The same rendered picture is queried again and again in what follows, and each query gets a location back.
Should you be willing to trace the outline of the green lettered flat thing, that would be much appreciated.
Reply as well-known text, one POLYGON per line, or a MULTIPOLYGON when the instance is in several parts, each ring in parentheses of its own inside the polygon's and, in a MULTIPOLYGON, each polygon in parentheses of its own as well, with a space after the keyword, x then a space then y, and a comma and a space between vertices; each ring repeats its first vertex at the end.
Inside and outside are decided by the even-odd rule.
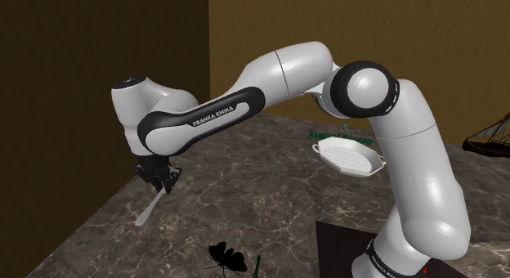
POLYGON ((328 137, 340 137, 340 138, 344 138, 344 139, 349 139, 349 140, 353 140, 353 141, 357 141, 359 142, 360 144, 363 144, 363 145, 368 145, 370 146, 372 144, 372 140, 370 138, 367 138, 367 137, 353 137, 353 136, 350 136, 350 135, 347 135, 347 134, 342 134, 342 133, 328 133, 328 132, 316 132, 314 130, 310 130, 309 131, 309 137, 314 137, 314 138, 317 138, 317 139, 325 139, 325 138, 328 138, 328 137))

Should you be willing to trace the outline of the dark robot stand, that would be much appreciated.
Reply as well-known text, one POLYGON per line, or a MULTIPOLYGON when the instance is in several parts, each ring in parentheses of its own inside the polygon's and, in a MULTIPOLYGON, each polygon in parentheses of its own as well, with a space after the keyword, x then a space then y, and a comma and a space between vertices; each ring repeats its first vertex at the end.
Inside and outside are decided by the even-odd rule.
MULTIPOLYGON (((375 233, 315 222, 320 278, 353 278, 351 264, 363 254, 375 233)), ((467 278, 445 262, 432 258, 413 278, 467 278)))

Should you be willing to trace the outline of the white ribbed oval dish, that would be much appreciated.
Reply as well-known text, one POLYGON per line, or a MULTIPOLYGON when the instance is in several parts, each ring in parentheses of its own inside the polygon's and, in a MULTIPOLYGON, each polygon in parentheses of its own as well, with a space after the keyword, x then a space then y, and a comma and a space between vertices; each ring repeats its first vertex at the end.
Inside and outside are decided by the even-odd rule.
POLYGON ((312 146, 320 159, 341 174, 352 177, 370 177, 386 165, 376 151, 357 141, 328 137, 312 146))

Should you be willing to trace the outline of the dark model sailing ship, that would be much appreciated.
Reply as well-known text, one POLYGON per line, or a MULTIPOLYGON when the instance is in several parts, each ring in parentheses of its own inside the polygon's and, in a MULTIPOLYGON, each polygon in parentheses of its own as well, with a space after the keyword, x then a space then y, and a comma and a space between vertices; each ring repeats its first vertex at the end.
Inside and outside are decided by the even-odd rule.
POLYGON ((510 158, 510 112, 488 128, 466 138, 462 149, 489 157, 510 158))

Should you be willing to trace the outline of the black butterfly figure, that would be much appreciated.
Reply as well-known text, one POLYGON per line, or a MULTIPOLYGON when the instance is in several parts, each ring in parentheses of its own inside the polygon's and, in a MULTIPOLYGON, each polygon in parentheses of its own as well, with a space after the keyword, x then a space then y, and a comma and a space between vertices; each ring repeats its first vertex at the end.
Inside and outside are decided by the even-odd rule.
POLYGON ((225 241, 209 245, 206 250, 208 252, 208 257, 216 263, 215 266, 209 267, 209 269, 220 267, 224 278, 226 278, 225 270, 233 271, 235 274, 248 270, 244 255, 239 251, 235 251, 233 248, 227 249, 225 241))

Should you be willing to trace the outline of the grey knife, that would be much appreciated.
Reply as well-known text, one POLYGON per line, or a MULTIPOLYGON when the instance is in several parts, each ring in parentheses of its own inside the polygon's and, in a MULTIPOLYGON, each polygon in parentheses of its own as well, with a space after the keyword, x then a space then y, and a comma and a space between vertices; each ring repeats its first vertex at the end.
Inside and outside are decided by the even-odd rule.
POLYGON ((137 217, 134 222, 135 226, 143 226, 148 218, 150 217, 155 205, 158 203, 159 199, 166 193, 165 189, 162 188, 161 191, 154 197, 154 199, 150 202, 150 204, 145 208, 145 210, 137 217))

